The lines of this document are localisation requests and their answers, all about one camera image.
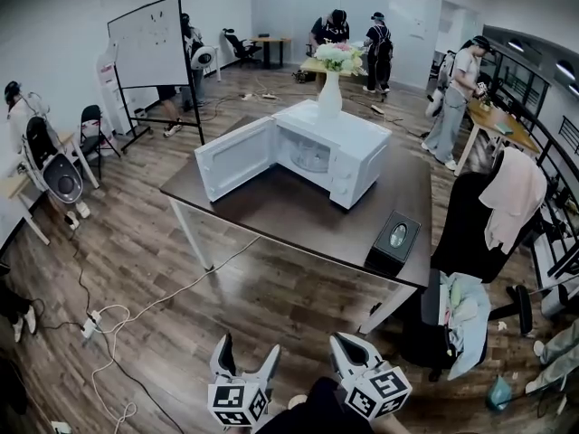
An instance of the pink towel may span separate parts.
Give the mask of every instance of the pink towel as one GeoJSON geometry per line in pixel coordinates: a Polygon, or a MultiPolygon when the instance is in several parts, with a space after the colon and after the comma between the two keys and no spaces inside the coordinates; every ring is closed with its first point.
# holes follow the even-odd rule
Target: pink towel
{"type": "Polygon", "coordinates": [[[543,203],[545,193],[546,179],[535,162],[513,147],[505,148],[495,179],[479,197],[493,210],[485,229],[489,250],[502,242],[501,250],[510,252],[520,230],[543,203]]]}

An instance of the white vase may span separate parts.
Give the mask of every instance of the white vase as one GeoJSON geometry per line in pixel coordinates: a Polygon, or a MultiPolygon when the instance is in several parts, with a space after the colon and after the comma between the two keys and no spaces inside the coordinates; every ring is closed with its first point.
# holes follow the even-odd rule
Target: white vase
{"type": "Polygon", "coordinates": [[[327,72],[326,84],[318,97],[318,117],[320,119],[335,119],[342,110],[339,80],[339,72],[327,72]]]}

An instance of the whiteboard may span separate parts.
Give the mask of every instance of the whiteboard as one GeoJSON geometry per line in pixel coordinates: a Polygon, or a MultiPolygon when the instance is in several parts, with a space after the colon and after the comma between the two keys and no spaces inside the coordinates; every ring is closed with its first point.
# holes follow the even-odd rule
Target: whiteboard
{"type": "Polygon", "coordinates": [[[123,89],[188,85],[181,0],[160,0],[109,23],[123,89]]]}

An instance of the dark brown table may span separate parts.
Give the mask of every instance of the dark brown table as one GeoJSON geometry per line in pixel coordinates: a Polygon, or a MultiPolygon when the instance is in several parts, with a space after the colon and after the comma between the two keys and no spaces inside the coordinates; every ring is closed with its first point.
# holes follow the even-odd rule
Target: dark brown table
{"type": "Polygon", "coordinates": [[[349,211],[332,203],[328,192],[281,165],[211,203],[195,155],[161,187],[161,192],[169,198],[187,239],[206,269],[213,262],[195,228],[183,215],[183,205],[347,268],[398,283],[399,288],[362,324],[363,334],[384,321],[417,288],[428,286],[432,231],[430,166],[401,149],[394,139],[388,145],[382,175],[349,211]],[[397,277],[365,266],[368,251],[394,210],[422,225],[397,277]]]}

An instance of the door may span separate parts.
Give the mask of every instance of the door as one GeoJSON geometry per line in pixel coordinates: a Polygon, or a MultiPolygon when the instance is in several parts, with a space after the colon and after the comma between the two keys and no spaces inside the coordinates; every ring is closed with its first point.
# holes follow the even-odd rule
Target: door
{"type": "Polygon", "coordinates": [[[275,164],[274,129],[274,118],[261,118],[195,150],[210,201],[275,164]]]}

